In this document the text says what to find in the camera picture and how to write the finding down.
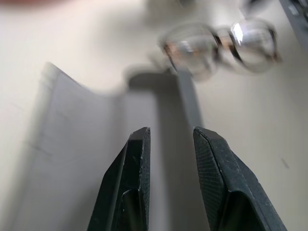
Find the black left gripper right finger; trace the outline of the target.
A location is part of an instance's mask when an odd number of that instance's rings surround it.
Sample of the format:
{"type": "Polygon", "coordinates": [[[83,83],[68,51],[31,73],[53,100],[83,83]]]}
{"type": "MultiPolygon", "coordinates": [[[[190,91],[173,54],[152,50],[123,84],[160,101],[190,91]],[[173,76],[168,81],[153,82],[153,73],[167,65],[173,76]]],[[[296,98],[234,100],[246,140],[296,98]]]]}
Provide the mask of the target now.
{"type": "Polygon", "coordinates": [[[256,175],[223,137],[195,127],[193,141],[210,230],[286,230],[256,175]]]}

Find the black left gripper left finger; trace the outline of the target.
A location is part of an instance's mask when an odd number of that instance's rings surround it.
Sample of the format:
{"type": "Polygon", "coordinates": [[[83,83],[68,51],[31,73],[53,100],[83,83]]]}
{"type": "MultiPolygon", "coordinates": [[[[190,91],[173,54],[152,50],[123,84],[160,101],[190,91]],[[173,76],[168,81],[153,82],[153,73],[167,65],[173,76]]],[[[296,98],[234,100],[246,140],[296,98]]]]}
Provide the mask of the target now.
{"type": "Polygon", "coordinates": [[[150,153],[150,128],[133,132],[104,174],[89,231],[149,229],[150,153]]]}

